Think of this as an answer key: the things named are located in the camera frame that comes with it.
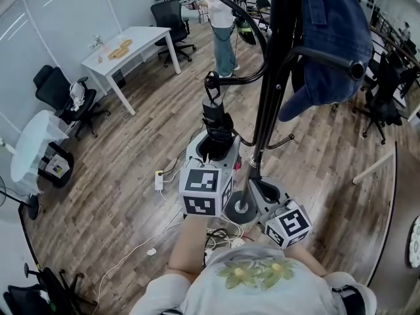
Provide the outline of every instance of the trash bin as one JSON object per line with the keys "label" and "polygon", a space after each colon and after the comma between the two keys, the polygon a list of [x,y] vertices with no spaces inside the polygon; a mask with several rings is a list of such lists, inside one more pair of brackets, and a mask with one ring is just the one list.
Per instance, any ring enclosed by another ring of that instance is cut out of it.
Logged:
{"label": "trash bin", "polygon": [[122,88],[127,84],[123,74],[121,73],[121,70],[116,71],[112,75],[112,78],[114,79],[115,83],[118,85],[119,88]]}

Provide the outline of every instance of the blue cap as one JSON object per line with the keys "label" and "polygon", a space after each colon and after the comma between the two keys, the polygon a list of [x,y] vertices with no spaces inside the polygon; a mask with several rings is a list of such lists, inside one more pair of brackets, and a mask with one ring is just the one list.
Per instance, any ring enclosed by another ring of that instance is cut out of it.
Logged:
{"label": "blue cap", "polygon": [[[372,40],[357,0],[302,0],[302,16],[305,47],[360,61],[366,70]],[[313,105],[344,102],[358,91],[363,80],[355,81],[309,58],[299,63],[295,69],[303,69],[304,80],[298,87],[293,83],[295,94],[280,109],[280,121],[289,121]]]}

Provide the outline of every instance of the jeans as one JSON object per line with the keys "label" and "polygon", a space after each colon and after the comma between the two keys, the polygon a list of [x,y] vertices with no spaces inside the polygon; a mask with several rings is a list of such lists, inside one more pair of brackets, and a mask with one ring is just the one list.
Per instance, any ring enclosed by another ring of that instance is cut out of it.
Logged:
{"label": "jeans", "polygon": [[213,28],[213,39],[215,44],[216,71],[221,77],[226,77],[238,67],[234,50],[230,43],[230,28]]}

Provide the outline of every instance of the white table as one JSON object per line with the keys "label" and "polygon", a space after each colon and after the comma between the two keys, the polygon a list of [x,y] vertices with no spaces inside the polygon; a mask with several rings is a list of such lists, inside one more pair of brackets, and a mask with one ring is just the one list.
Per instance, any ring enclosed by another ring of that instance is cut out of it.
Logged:
{"label": "white table", "polygon": [[50,142],[67,139],[58,125],[60,120],[51,111],[40,111],[26,125],[16,144],[10,177],[32,194],[39,194],[38,166]]}
{"label": "white table", "polygon": [[[105,48],[109,50],[104,52],[103,48],[95,51],[92,55],[86,58],[82,65],[88,68],[88,71],[92,79],[98,84],[100,90],[104,95],[107,95],[105,88],[100,84],[98,78],[95,75],[103,75],[111,87],[114,89],[120,101],[124,104],[126,109],[133,116],[136,114],[133,107],[131,107],[128,100],[124,97],[124,94],[121,92],[120,88],[117,86],[117,83],[112,78],[112,74],[122,66],[124,66],[128,61],[132,60],[138,54],[141,54],[142,51],[145,51],[148,47],[154,45],[154,43],[162,38],[166,38],[166,43],[171,54],[172,63],[177,74],[181,73],[179,68],[177,55],[172,44],[171,36],[169,35],[170,28],[161,28],[161,27],[130,27],[123,31],[122,33],[115,36],[109,42],[105,43]],[[129,52],[121,57],[115,58],[113,60],[108,59],[108,55],[115,49],[119,48],[119,43],[122,37],[133,40],[133,43],[129,46]],[[98,62],[98,57],[101,56],[103,61]]]}

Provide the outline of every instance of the desk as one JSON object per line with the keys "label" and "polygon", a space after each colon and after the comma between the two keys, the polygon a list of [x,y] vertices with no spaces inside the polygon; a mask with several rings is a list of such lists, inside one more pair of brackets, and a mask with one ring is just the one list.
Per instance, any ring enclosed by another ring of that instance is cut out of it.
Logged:
{"label": "desk", "polygon": [[23,186],[36,195],[39,163],[44,159],[50,142],[67,139],[58,125],[60,120],[51,111],[40,111],[25,126],[16,144],[15,154],[10,165],[10,177],[13,182]]}
{"label": "desk", "polygon": [[404,308],[420,276],[420,267],[412,268],[408,261],[411,229],[420,215],[420,160],[395,144],[389,153],[353,179],[357,184],[391,160],[394,184],[388,220],[381,250],[368,279],[378,308],[382,309]]}
{"label": "desk", "polygon": [[[95,51],[92,55],[86,58],[82,65],[88,68],[88,71],[92,79],[99,85],[100,90],[104,95],[107,95],[104,87],[100,84],[99,80],[95,76],[97,74],[103,75],[111,87],[114,89],[120,101],[124,104],[128,112],[133,116],[136,114],[133,107],[131,107],[129,101],[125,98],[124,94],[121,92],[120,88],[117,86],[117,83],[112,78],[112,74],[122,66],[124,66],[128,61],[132,60],[135,56],[140,54],[142,51],[145,51],[148,47],[154,45],[154,43],[162,38],[166,38],[166,43],[171,54],[173,66],[177,74],[181,73],[179,68],[177,55],[173,48],[171,35],[169,35],[170,28],[161,28],[161,27],[130,27],[123,31],[122,33],[115,36],[109,42],[105,43],[105,47],[109,48],[108,52],[104,52],[103,49]],[[115,58],[113,60],[108,59],[108,55],[114,50],[119,48],[119,42],[121,37],[126,37],[127,39],[133,40],[133,43],[129,46],[129,53],[121,58]],[[98,57],[101,56],[103,61],[98,62]]]}

